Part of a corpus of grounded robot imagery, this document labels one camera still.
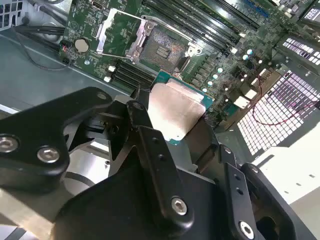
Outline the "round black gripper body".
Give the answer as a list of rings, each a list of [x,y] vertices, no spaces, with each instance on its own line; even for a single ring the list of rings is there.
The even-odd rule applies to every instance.
[[[194,209],[194,223],[180,240],[231,240],[218,187],[206,178],[178,170]],[[155,225],[142,171],[135,164],[88,188],[61,209],[54,240],[168,240]]]

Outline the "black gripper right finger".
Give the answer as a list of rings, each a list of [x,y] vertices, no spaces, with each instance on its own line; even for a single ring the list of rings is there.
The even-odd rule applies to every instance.
[[[186,142],[196,172],[217,187],[223,239],[315,239],[264,173],[251,163],[239,165],[203,117],[188,132]]]

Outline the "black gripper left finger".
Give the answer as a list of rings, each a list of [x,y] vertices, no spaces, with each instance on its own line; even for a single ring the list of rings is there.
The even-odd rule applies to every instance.
[[[157,224],[190,227],[194,211],[162,133],[136,100],[121,103],[96,87],[15,113],[0,122],[0,168],[5,187],[50,191],[70,163],[70,152],[87,138],[87,121],[102,115],[116,133],[106,134],[118,159],[125,144],[136,149]]]

